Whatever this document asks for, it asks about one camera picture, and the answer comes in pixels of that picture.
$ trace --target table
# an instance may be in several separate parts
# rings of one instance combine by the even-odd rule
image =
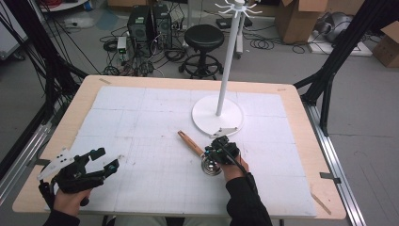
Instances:
[[[166,78],[113,77],[104,75],[88,76],[76,93],[70,107],[56,128],[41,158],[53,159],[61,148],[70,148],[74,142],[85,116],[102,86],[121,86],[156,89],[198,89],[219,90],[219,81],[182,80]],[[317,217],[323,219],[345,218],[346,213],[340,195],[332,180],[320,177],[320,172],[328,172],[317,139],[311,128],[299,95],[292,85],[230,82],[228,90],[255,93],[278,94],[290,123],[296,148],[308,178],[311,195]],[[44,199],[38,190],[36,176],[41,167],[33,168],[19,196],[13,204],[13,210],[20,213],[45,213]]]
[[[48,10],[53,12],[53,11],[61,11],[61,10],[69,9],[69,8],[75,8],[75,7],[78,7],[80,5],[85,4],[87,1],[88,0],[78,0],[75,3],[61,3],[57,7],[48,8]],[[41,11],[42,12],[47,12],[47,8],[42,8]]]

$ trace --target black sleeve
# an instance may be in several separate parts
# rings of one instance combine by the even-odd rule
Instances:
[[[234,178],[226,183],[231,198],[227,203],[227,212],[231,216],[231,226],[272,226],[272,221],[245,177]]]
[[[79,218],[53,210],[43,226],[77,226],[79,223]]]

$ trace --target stool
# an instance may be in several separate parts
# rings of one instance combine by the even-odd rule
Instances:
[[[184,34],[184,40],[196,52],[199,51],[199,54],[188,57],[179,67],[179,72],[188,72],[191,75],[191,79],[193,77],[212,76],[216,80],[215,74],[217,72],[223,73],[223,67],[215,57],[209,56],[207,53],[223,44],[223,32],[208,24],[194,25],[187,29]],[[199,57],[199,60],[190,61],[190,59],[195,57]],[[211,63],[206,62],[207,57],[212,60]]]

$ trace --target hand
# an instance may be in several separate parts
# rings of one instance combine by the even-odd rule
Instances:
[[[235,160],[237,160],[238,163],[241,163],[246,171],[249,171],[248,163],[243,158],[241,158],[241,155],[235,157]],[[220,167],[224,172],[226,182],[237,177],[245,176],[244,173],[235,165],[220,164]]]
[[[54,202],[54,209],[76,217],[79,213],[80,201],[90,196],[91,189],[84,190],[78,193],[67,194],[59,189],[56,193],[56,200]]]

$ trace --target floor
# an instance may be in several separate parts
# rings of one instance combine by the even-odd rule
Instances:
[[[81,9],[57,14],[58,18],[69,16]],[[107,53],[100,42],[101,37],[123,27],[127,14],[99,8],[88,14],[94,18],[94,26],[75,29],[70,34],[87,58],[102,71],[107,65]],[[202,14],[202,24],[215,24],[219,16]],[[252,19],[256,30],[273,24],[270,18]],[[268,38],[276,38],[275,27],[253,31]],[[97,74],[85,57],[74,47],[65,34],[61,34],[73,64],[81,70]],[[373,48],[375,43],[365,44]],[[317,72],[327,59],[327,55],[310,53],[306,46],[298,47],[275,43],[273,48],[256,49],[250,41],[244,41],[244,53],[234,59],[231,65],[231,81],[259,83],[293,84]],[[218,59],[226,56],[227,39],[222,47],[212,52]],[[179,64],[163,59],[154,63],[158,70],[149,74],[154,77],[188,78],[186,73],[178,73]],[[343,165],[343,170],[358,202],[367,225],[399,225],[399,136],[396,132],[399,121],[399,69],[384,67],[373,56],[350,56],[339,70],[333,84],[328,119],[330,138]],[[0,159],[17,140],[44,102],[40,80],[29,60],[12,58],[0,61]],[[19,214],[12,212],[13,200],[24,184],[30,168],[0,206],[2,225],[41,225],[45,215]],[[82,216],[81,225],[100,225],[102,218]],[[285,225],[350,225],[343,220],[286,220]]]

